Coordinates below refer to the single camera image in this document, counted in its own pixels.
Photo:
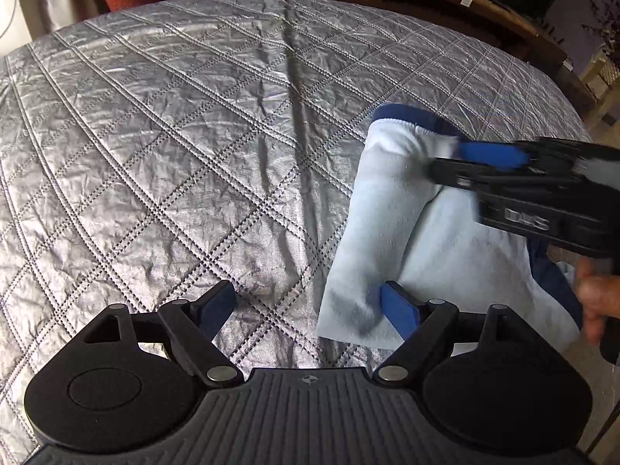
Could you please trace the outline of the person right hand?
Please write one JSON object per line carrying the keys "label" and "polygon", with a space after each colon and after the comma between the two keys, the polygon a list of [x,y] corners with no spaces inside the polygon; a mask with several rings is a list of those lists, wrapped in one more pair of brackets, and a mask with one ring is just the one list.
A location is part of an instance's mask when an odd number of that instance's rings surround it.
{"label": "person right hand", "polygon": [[620,279],[595,273],[592,259],[582,257],[576,272],[577,298],[583,308],[583,334],[592,345],[602,339],[607,318],[620,317]]}

